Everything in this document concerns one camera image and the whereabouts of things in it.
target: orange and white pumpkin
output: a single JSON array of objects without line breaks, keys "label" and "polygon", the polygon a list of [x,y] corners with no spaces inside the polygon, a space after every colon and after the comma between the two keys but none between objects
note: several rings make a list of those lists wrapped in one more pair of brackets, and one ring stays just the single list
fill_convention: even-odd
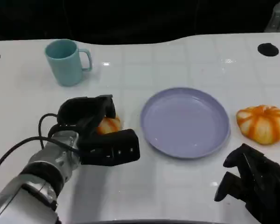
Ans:
[{"label": "orange and white pumpkin", "polygon": [[115,119],[104,118],[97,128],[99,134],[108,134],[111,132],[118,132],[121,130],[120,119],[116,115]]},{"label": "orange and white pumpkin", "polygon": [[280,109],[275,106],[251,106],[237,113],[241,133],[260,144],[280,140]]}]

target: dark background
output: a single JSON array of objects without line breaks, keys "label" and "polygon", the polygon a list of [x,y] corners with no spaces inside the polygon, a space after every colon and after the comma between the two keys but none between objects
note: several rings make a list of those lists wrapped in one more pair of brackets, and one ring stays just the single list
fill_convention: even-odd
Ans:
[{"label": "dark background", "polygon": [[155,43],[263,32],[280,0],[0,0],[0,40]]}]

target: mug handle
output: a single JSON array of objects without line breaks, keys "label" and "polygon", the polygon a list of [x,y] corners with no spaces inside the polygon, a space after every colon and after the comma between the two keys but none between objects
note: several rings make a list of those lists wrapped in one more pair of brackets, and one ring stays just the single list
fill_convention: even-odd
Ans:
[{"label": "mug handle", "polygon": [[79,52],[84,52],[87,54],[88,56],[88,60],[89,60],[89,68],[82,68],[82,71],[90,71],[92,69],[92,60],[91,60],[91,55],[89,50],[87,49],[79,49]]}]

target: white tiled surface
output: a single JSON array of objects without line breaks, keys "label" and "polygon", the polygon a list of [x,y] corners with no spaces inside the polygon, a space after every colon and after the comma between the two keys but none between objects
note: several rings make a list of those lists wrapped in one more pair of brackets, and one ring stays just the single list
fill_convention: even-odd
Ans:
[{"label": "white tiled surface", "polygon": [[[280,107],[280,54],[268,58],[257,51],[264,42],[280,50],[280,34],[205,35],[126,46],[79,43],[90,49],[94,69],[71,88],[58,86],[51,74],[43,55],[49,42],[0,42],[0,157],[20,140],[37,135],[41,115],[57,112],[66,99],[110,93],[124,128],[136,131],[141,149],[137,162],[75,171],[58,199],[63,223],[137,218],[257,223],[241,201],[227,197],[216,203],[213,198],[227,171],[222,166],[225,157],[243,142],[280,163],[280,142],[257,145],[240,134],[235,121],[235,113],[244,107]],[[203,90],[225,107],[231,137],[218,153],[175,160],[143,139],[139,119],[144,103],[157,91],[176,86]],[[53,124],[53,119],[46,120],[44,133]],[[38,142],[29,143],[6,160],[0,168],[0,190],[39,149]]]}]

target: plate rim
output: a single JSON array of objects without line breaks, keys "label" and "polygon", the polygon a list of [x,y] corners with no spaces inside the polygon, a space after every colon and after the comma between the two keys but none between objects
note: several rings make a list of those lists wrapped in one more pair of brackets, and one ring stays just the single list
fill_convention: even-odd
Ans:
[{"label": "plate rim", "polygon": [[[145,128],[143,127],[144,125],[144,111],[145,109],[148,107],[148,104],[151,100],[153,100],[154,98],[156,98],[158,95],[162,94],[163,92],[167,92],[167,91],[175,91],[175,90],[192,90],[192,91],[197,91],[197,92],[200,92],[202,94],[205,94],[207,95],[208,97],[212,98],[224,111],[224,114],[227,118],[227,133],[226,133],[226,136],[225,138],[222,140],[222,142],[215,148],[213,148],[211,151],[209,152],[206,152],[204,154],[201,154],[199,156],[178,156],[178,155],[172,155],[172,154],[169,154],[161,149],[159,149],[157,146],[155,146],[150,140],[149,138],[147,137],[147,133],[145,131]],[[155,93],[154,95],[152,95],[144,104],[144,106],[142,107],[142,110],[141,110],[141,114],[140,114],[140,126],[141,126],[141,129],[142,129],[142,132],[144,134],[144,138],[145,140],[151,145],[153,146],[155,149],[157,149],[158,151],[168,155],[168,156],[171,156],[171,157],[174,157],[174,158],[178,158],[178,159],[198,159],[198,158],[202,158],[202,157],[205,157],[205,156],[208,156],[210,154],[213,154],[214,152],[216,151],[219,151],[224,145],[225,143],[228,141],[229,137],[230,137],[230,134],[231,134],[231,126],[230,126],[230,120],[229,120],[229,116],[228,116],[228,113],[226,112],[225,108],[222,106],[222,104],[216,99],[214,98],[212,95],[204,92],[204,91],[201,91],[201,90],[198,90],[198,89],[194,89],[194,88],[189,88],[189,87],[174,87],[174,88],[169,88],[169,89],[164,89],[162,91],[159,91],[157,93]]]}]

